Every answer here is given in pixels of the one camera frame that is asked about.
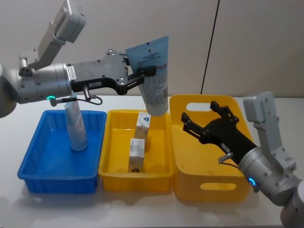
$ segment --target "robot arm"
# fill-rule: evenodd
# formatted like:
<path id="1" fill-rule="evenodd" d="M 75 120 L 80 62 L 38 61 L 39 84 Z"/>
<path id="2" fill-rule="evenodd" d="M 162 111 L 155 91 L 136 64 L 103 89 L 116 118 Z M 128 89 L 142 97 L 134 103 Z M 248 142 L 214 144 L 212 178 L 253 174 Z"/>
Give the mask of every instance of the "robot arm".
<path id="1" fill-rule="evenodd" d="M 271 92 L 244 99 L 248 121 L 254 122 L 261 146 L 256 147 L 237 129 L 238 118 L 229 107 L 220 107 L 215 101 L 210 108 L 220 118 L 201 127 L 183 113 L 184 131 L 202 144 L 217 145 L 226 154 L 219 163 L 232 159 L 254 188 L 274 204 L 284 206 L 281 221 L 286 228 L 304 227 L 304 181 L 293 175 L 296 163 L 284 147 L 278 127 L 274 97 Z"/>
<path id="2" fill-rule="evenodd" d="M 49 23 L 38 48 L 19 55 L 19 75 L 32 76 L 32 69 L 39 70 L 49 66 L 66 41 L 75 42 L 85 22 L 82 7 L 65 0 L 54 21 Z"/>
<path id="3" fill-rule="evenodd" d="M 154 76 L 156 66 L 139 68 L 128 74 L 125 53 L 109 49 L 103 59 L 91 62 L 51 64 L 66 41 L 74 42 L 86 22 L 82 7 L 65 0 L 39 47 L 19 56 L 19 69 L 0 65 L 0 118 L 10 114 L 16 104 L 50 100 L 52 106 L 68 102 L 73 92 L 83 91 L 85 101 L 98 98 L 90 90 L 110 87 L 119 95 Z"/>

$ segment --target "yellow plastic basket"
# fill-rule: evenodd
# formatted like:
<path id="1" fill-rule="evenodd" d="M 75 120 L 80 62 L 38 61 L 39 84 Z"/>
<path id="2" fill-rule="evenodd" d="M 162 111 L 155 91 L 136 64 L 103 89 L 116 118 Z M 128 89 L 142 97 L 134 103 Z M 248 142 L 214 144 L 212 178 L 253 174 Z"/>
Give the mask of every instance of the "yellow plastic basket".
<path id="1" fill-rule="evenodd" d="M 198 139 L 184 132 L 181 114 L 186 112 L 192 121 L 201 126 L 220 116 L 212 110 L 188 111 L 189 103 L 228 105 L 239 118 L 237 128 L 249 139 L 251 135 L 242 112 L 232 97 L 219 95 L 174 95 L 170 99 L 171 128 L 173 141 L 174 178 L 173 190 L 178 198 L 203 202 L 236 202 L 243 200 L 249 184 L 243 174 L 229 165 L 218 164 L 223 151 L 213 144 L 201 144 Z"/>
<path id="2" fill-rule="evenodd" d="M 143 172 L 128 172 L 137 110 L 108 112 L 98 174 L 109 191 L 170 191 L 173 176 L 170 116 L 151 117 Z"/>

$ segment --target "white cardboard box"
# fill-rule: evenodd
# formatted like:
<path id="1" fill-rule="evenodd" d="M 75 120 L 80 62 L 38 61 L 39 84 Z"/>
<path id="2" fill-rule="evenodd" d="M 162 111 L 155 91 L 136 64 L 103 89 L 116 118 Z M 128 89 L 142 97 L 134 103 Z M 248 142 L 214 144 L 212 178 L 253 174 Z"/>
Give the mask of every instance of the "white cardboard box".
<path id="1" fill-rule="evenodd" d="M 129 155 L 129 172 L 141 172 L 143 170 L 144 139 L 131 138 Z"/>
<path id="2" fill-rule="evenodd" d="M 150 128 L 150 121 L 150 114 L 139 112 L 134 135 L 135 139 L 144 139 L 145 141 L 147 140 Z"/>

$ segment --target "table surface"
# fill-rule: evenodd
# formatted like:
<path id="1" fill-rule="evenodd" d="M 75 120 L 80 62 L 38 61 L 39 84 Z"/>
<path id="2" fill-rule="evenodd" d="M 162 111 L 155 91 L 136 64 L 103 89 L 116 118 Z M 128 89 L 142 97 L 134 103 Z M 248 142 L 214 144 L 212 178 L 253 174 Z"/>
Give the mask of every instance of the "table surface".
<path id="1" fill-rule="evenodd" d="M 102 96 L 103 105 L 80 102 L 83 110 L 145 109 L 140 96 Z M 242 98 L 236 98 L 243 113 Z M 304 99 L 276 98 L 285 148 L 296 159 L 296 175 L 304 179 L 300 142 L 304 133 Z M 262 193 L 250 193 L 241 203 L 188 203 L 174 194 L 104 192 L 90 195 L 29 194 L 17 171 L 48 101 L 17 105 L 0 119 L 0 224 L 4 228 L 103 227 L 280 227 L 281 208 Z M 254 142 L 257 131 L 248 123 Z"/>

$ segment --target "white tube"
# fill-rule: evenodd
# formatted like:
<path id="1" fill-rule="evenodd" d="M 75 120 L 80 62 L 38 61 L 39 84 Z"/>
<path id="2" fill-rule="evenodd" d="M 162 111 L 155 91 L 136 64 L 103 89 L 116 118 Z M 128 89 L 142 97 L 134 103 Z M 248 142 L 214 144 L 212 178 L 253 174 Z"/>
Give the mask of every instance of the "white tube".
<path id="1" fill-rule="evenodd" d="M 78 101 L 67 102 L 66 128 L 70 138 L 71 148 L 74 151 L 82 151 L 87 147 L 86 128 L 80 112 Z"/>
<path id="2" fill-rule="evenodd" d="M 157 67 L 156 75 L 145 77 L 138 86 L 150 115 L 164 115 L 168 111 L 168 44 L 166 36 L 126 49 L 133 72 L 139 67 Z"/>

